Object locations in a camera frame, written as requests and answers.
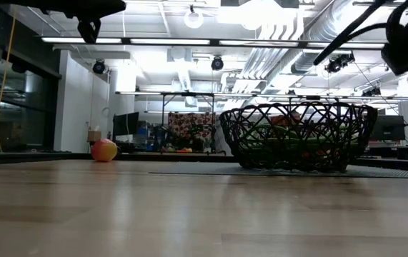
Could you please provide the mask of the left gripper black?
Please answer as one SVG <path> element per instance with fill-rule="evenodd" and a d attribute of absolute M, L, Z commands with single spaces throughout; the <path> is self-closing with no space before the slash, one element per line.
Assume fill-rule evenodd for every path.
<path fill-rule="evenodd" d="M 57 0 L 9 0 L 10 4 L 38 8 L 44 13 L 61 11 Z M 77 29 L 82 39 L 88 44 L 95 44 L 101 28 L 100 18 L 126 9 L 123 0 L 65 0 L 62 12 L 66 16 L 76 16 L 79 20 Z"/>

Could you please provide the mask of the red yellow toy fruit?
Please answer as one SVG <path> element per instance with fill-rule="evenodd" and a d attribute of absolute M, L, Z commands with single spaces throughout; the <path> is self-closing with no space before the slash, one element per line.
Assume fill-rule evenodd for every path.
<path fill-rule="evenodd" d="M 117 152 L 117 145 L 107 138 L 96 141 L 91 147 L 91 157 L 98 162 L 112 161 Z"/>

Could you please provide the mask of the green onion bunch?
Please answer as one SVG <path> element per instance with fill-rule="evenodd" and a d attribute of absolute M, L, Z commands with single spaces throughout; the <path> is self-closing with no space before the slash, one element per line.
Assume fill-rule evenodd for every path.
<path fill-rule="evenodd" d="M 344 147 L 357 150 L 358 133 L 348 132 L 346 126 L 327 128 L 324 124 L 299 125 L 296 128 L 260 124 L 248 131 L 240 145 L 241 149 L 252 153 L 285 152 L 297 153 L 302 157 L 303 153 L 308 152 L 310 158 L 328 158 L 331 154 L 338 156 Z M 318 157 L 318 150 L 326 151 L 327 155 Z"/>

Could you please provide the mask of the black crossbar with strip lights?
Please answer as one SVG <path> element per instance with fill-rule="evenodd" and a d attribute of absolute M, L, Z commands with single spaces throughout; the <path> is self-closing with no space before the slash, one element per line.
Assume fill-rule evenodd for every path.
<path fill-rule="evenodd" d="M 98 38 L 94 43 L 87 43 L 80 37 L 42 36 L 41 40 L 49 44 L 110 45 L 110 46 L 209 46 L 236 48 L 280 48 L 324 50 L 329 42 L 297 40 L 259 40 L 259 39 L 176 39 L 176 38 Z"/>

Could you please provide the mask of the black dark monitor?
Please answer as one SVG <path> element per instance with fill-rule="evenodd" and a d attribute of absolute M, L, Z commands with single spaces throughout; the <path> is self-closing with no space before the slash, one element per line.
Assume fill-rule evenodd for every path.
<path fill-rule="evenodd" d="M 114 115 L 113 136 L 128 136 L 137 134 L 139 112 L 130 114 Z"/>

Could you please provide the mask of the brown floral patterned quilt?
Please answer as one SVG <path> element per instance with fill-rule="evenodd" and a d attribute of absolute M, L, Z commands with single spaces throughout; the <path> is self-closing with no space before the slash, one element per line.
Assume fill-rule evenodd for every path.
<path fill-rule="evenodd" d="M 168 113 L 166 148 L 183 153 L 212 153 L 215 118 L 213 113 Z"/>

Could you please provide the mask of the white ceiling pipes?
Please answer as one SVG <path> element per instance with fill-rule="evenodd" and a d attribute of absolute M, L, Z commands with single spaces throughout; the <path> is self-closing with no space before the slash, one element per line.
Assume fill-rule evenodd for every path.
<path fill-rule="evenodd" d="M 264 40 L 296 40 L 304 32 L 304 18 L 300 15 L 275 24 L 262 26 L 259 39 Z M 265 81 L 267 74 L 283 57 L 286 49 L 252 49 L 248 61 L 238 75 L 230 94 L 250 94 Z"/>

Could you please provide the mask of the black track light cluster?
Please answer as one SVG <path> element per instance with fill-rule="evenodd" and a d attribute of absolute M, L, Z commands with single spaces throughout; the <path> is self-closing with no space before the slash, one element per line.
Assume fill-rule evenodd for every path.
<path fill-rule="evenodd" d="M 334 59 L 330 59 L 329 63 L 324 67 L 324 70 L 329 74 L 334 74 L 347 67 L 350 63 L 355 61 L 353 53 L 341 54 Z"/>

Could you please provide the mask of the small black track lights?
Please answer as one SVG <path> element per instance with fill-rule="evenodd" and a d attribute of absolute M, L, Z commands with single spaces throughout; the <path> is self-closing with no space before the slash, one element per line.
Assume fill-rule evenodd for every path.
<path fill-rule="evenodd" d="M 381 96 L 382 92 L 381 89 L 377 86 L 370 87 L 368 89 L 363 90 L 362 96 L 363 97 L 372 97 L 372 96 Z"/>

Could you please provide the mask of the black wide monitor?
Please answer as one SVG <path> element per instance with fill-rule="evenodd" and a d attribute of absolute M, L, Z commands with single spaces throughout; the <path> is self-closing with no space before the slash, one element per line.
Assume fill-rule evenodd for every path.
<path fill-rule="evenodd" d="M 403 116 L 378 116 L 370 139 L 376 141 L 405 140 Z"/>

